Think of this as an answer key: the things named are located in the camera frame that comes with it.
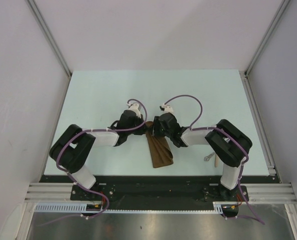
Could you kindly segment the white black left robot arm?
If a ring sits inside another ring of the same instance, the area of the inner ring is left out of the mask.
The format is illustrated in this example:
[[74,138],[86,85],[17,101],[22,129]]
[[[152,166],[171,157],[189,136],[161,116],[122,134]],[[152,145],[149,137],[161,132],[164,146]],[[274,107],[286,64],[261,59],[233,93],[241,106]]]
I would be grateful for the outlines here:
[[143,135],[146,125],[140,108],[138,103],[129,104],[120,118],[106,129],[83,130],[71,124],[51,147],[49,157],[55,161],[58,169],[82,186],[81,193],[88,200],[95,199],[99,194],[96,178],[85,166],[91,149],[118,147],[130,135]]

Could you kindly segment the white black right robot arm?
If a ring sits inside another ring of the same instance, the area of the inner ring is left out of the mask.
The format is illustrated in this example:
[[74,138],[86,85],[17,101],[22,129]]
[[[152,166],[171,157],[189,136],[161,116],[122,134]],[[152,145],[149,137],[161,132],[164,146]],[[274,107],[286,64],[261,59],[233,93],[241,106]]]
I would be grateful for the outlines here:
[[227,119],[220,120],[214,126],[190,129],[180,126],[176,117],[167,112],[154,118],[152,133],[157,137],[169,138],[177,148],[209,145],[223,162],[220,197],[230,201],[237,195],[236,186],[242,178],[253,143]]

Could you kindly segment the brown cloth napkin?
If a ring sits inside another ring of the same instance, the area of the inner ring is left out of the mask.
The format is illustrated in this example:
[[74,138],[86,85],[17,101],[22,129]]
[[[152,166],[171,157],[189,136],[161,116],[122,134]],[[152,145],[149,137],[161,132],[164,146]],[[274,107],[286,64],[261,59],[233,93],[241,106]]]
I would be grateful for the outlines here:
[[145,125],[147,127],[145,136],[147,139],[153,168],[162,168],[173,165],[173,154],[166,138],[164,136],[153,135],[152,121],[147,121]]

